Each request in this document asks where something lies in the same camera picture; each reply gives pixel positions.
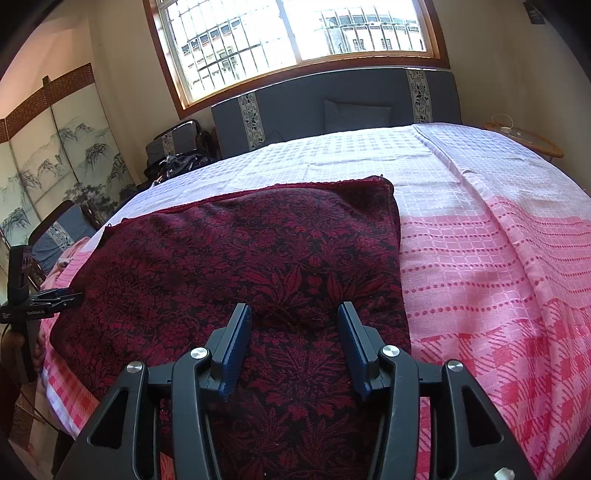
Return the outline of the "dark red patterned sweater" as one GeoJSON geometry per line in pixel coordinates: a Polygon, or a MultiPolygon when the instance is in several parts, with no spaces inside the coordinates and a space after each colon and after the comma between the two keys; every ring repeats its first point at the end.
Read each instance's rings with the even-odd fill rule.
{"type": "Polygon", "coordinates": [[[228,401],[209,419],[226,479],[363,479],[379,417],[353,389],[337,330],[353,303],[408,348],[394,188],[375,176],[224,194],[105,229],[74,276],[80,307],[49,341],[103,397],[123,367],[177,360],[235,306],[252,336],[228,401]]]}

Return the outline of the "pile of dark clothes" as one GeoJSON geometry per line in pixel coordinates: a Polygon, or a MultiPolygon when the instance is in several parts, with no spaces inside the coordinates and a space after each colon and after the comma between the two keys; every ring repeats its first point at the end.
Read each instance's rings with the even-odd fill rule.
{"type": "Polygon", "coordinates": [[[217,159],[197,151],[168,155],[146,166],[144,175],[147,180],[160,184],[185,173],[207,167],[217,159]]]}

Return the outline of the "painted folding screen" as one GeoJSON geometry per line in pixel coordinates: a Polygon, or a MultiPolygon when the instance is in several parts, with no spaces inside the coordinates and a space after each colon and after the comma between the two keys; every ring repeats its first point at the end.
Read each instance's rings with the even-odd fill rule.
{"type": "Polygon", "coordinates": [[[44,85],[1,119],[1,234],[26,242],[64,200],[108,219],[136,192],[92,67],[44,85]]]}

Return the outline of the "pink checked bed sheet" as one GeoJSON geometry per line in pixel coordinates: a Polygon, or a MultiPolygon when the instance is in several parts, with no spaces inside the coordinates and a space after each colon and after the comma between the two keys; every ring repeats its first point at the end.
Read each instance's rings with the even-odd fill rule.
{"type": "MultiPolygon", "coordinates": [[[[171,207],[375,176],[391,182],[399,210],[410,334],[402,349],[423,362],[463,362],[538,478],[556,477],[576,454],[588,456],[590,199],[502,135],[435,123],[266,146],[138,194],[81,253],[89,258],[105,229],[171,207]]],[[[42,379],[60,424],[77,435],[101,398],[51,346],[57,318],[42,324],[42,379]]]]}

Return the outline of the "round glass side table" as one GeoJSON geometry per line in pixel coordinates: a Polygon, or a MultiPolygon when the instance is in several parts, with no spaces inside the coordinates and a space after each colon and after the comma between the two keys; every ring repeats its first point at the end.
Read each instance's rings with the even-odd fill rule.
{"type": "Polygon", "coordinates": [[[550,162],[554,159],[562,159],[564,157],[564,152],[560,147],[546,137],[536,133],[515,126],[498,125],[493,122],[485,123],[484,128],[512,139],[550,162]]]}

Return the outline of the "grey square cushion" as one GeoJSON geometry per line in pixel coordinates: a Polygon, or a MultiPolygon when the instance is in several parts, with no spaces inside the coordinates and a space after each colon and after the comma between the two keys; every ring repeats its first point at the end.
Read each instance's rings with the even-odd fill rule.
{"type": "Polygon", "coordinates": [[[327,133],[389,127],[392,108],[324,101],[327,133]]]}

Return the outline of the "window with wooden frame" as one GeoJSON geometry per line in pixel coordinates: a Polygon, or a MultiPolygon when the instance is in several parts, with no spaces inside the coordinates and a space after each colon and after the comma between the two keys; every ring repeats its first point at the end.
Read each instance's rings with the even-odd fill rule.
{"type": "Polygon", "coordinates": [[[146,1],[179,118],[274,82],[382,65],[447,69],[431,1],[146,1]]]}

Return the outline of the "dark wall plate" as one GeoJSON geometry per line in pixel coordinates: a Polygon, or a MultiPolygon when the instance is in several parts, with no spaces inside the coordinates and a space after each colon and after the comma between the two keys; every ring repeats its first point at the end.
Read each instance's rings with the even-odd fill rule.
{"type": "Polygon", "coordinates": [[[525,0],[523,6],[532,25],[544,25],[546,23],[543,14],[531,0],[525,0]]]}

